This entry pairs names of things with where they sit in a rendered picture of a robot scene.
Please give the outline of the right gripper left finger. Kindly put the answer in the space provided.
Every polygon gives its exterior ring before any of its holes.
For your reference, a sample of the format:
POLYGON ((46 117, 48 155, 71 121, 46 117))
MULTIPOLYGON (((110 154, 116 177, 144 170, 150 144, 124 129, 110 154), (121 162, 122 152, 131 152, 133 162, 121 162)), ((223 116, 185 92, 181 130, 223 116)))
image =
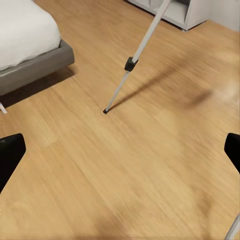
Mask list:
POLYGON ((0 193, 26 152, 21 133, 0 138, 0 193))

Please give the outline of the camera tripod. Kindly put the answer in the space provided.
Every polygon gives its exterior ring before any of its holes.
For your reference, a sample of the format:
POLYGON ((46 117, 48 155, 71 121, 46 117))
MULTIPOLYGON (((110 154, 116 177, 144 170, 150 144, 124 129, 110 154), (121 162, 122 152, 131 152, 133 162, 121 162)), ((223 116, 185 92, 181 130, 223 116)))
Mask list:
MULTIPOLYGON (((159 24, 160 20, 162 19, 165 11, 167 10, 169 4, 171 3, 172 0, 164 0, 162 3, 158 13, 156 14, 150 28, 148 29, 144 39, 142 40, 142 43, 140 44, 138 50, 136 51, 136 54, 134 57, 129 57, 126 65, 125 65, 125 70, 127 71, 125 76, 123 77, 121 83, 119 84, 114 96, 112 97, 109 105, 107 108, 103 111, 104 114, 107 114, 108 111, 110 110, 110 107, 112 103, 114 102, 116 96, 118 95, 120 89, 122 88, 124 82, 126 81, 127 77, 129 76, 130 72, 135 68, 137 62, 139 61, 139 57, 141 53, 143 52, 145 46, 147 45, 149 39, 151 38, 153 32, 155 31, 157 25, 159 24)), ((237 234, 238 230, 240 229, 240 212, 238 213, 237 217, 235 218, 233 224, 231 225, 229 231, 227 232, 227 235, 225 236, 224 240, 233 240, 235 235, 237 234)))

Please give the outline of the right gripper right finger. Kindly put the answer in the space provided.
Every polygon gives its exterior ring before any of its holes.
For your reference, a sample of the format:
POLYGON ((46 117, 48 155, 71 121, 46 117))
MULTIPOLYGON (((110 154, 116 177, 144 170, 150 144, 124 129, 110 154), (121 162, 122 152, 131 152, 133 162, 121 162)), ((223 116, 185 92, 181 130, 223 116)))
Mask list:
POLYGON ((240 173, 240 135, 228 133, 224 145, 224 151, 240 173))

